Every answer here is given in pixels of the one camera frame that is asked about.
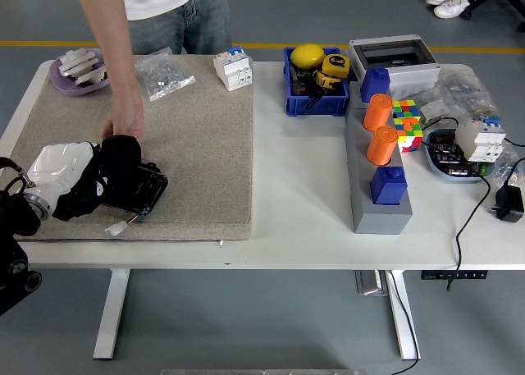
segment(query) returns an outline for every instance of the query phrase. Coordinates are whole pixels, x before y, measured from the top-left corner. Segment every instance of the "gray plastic base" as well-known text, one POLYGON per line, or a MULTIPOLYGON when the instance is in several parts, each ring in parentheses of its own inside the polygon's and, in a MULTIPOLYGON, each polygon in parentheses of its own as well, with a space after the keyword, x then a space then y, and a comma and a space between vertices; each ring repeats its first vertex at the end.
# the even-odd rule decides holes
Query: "gray plastic base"
MULTIPOLYGON (((346 112, 346 157, 350 178, 350 202, 354 232, 359 234, 401 234, 412 217, 409 192, 406 191, 399 204, 380 205, 372 201, 370 182, 377 166, 367 159, 368 145, 373 133, 363 127, 368 103, 363 103, 359 83, 350 83, 350 104, 346 112)), ((388 125, 393 126, 392 118, 388 125)), ((387 166, 402 167, 401 155, 396 147, 387 166)))

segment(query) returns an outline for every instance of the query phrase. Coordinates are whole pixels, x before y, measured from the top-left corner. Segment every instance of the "blue bin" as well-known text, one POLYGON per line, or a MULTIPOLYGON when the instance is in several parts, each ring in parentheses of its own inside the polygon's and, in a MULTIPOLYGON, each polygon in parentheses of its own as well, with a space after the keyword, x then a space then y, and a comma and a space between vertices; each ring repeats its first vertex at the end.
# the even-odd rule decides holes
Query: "blue bin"
MULTIPOLYGON (((311 108, 307 106, 313 101, 309 96, 295 96, 292 94, 291 75, 290 75, 290 55, 294 51, 294 47, 285 48, 285 77, 286 77, 286 94, 288 99, 286 101, 286 115, 289 117, 296 117, 298 115, 332 115, 334 117, 343 117, 350 101, 350 89, 348 81, 343 80, 343 89, 341 95, 326 95, 323 96, 311 108)), ((337 47, 323 48, 325 54, 340 53, 337 47)))

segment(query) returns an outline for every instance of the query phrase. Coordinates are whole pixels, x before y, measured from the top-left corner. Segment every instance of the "yellow ball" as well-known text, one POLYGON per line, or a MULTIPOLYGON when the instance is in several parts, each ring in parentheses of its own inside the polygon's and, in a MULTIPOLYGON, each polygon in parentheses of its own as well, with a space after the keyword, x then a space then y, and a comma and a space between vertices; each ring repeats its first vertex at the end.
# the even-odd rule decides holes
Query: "yellow ball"
POLYGON ((292 51, 290 60, 299 69, 312 70, 322 65, 325 56, 325 51, 319 44, 306 43, 292 51))

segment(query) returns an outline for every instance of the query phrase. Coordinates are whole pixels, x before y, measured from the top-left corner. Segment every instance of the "jeans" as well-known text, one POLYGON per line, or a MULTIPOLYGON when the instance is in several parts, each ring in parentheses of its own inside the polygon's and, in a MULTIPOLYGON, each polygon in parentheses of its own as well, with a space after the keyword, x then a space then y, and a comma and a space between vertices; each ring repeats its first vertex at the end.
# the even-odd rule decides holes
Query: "jeans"
POLYGON ((189 0, 184 6, 129 21, 133 54, 147 55, 170 47, 180 54, 217 55, 231 48, 227 0, 189 0))

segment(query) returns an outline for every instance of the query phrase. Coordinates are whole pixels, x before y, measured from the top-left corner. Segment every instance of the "orange cylinder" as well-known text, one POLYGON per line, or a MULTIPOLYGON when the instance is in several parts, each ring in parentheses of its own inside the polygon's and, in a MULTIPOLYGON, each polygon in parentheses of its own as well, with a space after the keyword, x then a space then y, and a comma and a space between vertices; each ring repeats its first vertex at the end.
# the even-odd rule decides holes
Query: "orange cylinder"
POLYGON ((379 126, 368 146, 367 158, 376 166, 385 166, 397 146, 397 131, 391 126, 379 126))
POLYGON ((366 130, 376 131, 379 126, 386 125, 394 102, 388 94, 374 94, 370 98, 367 113, 364 116, 363 126, 366 130))

